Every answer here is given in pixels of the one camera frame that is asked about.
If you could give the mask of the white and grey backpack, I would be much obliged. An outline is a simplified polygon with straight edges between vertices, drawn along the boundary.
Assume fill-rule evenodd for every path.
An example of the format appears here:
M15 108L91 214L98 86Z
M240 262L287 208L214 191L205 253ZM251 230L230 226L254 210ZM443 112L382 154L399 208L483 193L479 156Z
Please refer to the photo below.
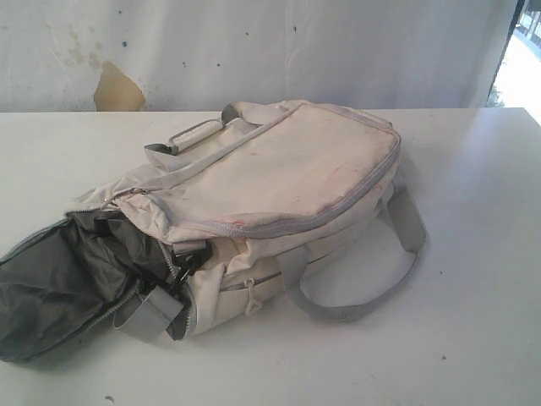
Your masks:
M183 340L280 292L313 318L356 321L387 299L322 305L303 278L375 219L418 256L426 232L391 123L350 107L234 102L145 147L148 162L78 197L1 259L1 358L24 363L104 320Z

